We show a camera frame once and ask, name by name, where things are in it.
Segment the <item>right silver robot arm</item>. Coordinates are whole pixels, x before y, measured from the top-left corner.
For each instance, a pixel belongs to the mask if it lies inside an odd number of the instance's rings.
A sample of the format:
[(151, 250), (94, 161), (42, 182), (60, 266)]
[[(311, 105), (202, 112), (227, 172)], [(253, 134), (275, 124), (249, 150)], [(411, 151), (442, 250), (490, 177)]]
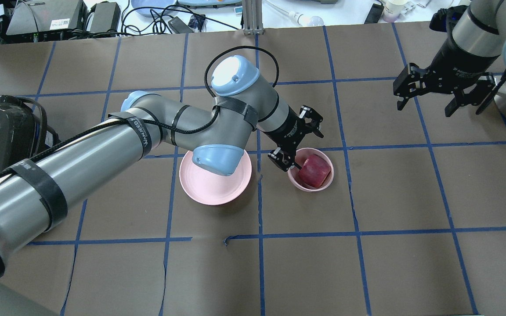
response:
[(438, 93), (453, 96), (446, 117), (468, 105), (483, 113), (506, 81), (506, 0), (440, 9), (429, 27), (446, 33), (446, 40), (427, 68), (409, 63), (395, 79), (397, 109), (416, 96)]

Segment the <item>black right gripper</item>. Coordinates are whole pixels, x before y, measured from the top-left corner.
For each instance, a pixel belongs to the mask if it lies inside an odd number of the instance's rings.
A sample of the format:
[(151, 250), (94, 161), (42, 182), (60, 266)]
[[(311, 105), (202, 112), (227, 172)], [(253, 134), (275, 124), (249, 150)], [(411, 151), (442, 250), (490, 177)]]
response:
[(409, 63), (395, 79), (392, 92), (398, 97), (397, 110), (402, 111), (410, 99), (428, 93), (453, 96), (445, 107), (445, 117), (468, 105), (480, 106), (495, 87), (488, 68), (496, 59), (476, 56), (444, 42), (427, 68)]

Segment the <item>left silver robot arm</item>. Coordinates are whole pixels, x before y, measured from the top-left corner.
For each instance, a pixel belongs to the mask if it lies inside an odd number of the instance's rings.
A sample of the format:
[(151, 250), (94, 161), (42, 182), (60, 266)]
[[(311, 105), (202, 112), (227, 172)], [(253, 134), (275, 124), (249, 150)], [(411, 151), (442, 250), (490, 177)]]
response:
[[(134, 91), (104, 122), (0, 171), (0, 278), (12, 254), (162, 143), (191, 151), (206, 171), (231, 176), (257, 129), (275, 142), (268, 156), (284, 172), (300, 168), (295, 156), (306, 135), (323, 138), (321, 114), (305, 105), (295, 113), (243, 56), (225, 58), (203, 81), (211, 111)], [(0, 284), (0, 316), (53, 314)]]

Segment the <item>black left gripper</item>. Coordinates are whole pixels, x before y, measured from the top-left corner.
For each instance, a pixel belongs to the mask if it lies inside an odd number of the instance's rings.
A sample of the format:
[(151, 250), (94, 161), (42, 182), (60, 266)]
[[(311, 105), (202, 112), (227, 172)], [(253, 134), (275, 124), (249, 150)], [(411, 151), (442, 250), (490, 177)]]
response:
[(295, 162), (298, 146), (310, 133), (324, 137), (320, 128), (322, 121), (323, 116), (308, 106), (301, 106), (299, 115), (289, 108), (284, 122), (276, 130), (267, 132), (267, 137), (276, 145), (276, 149), (267, 154), (269, 159), (283, 172), (301, 169)]

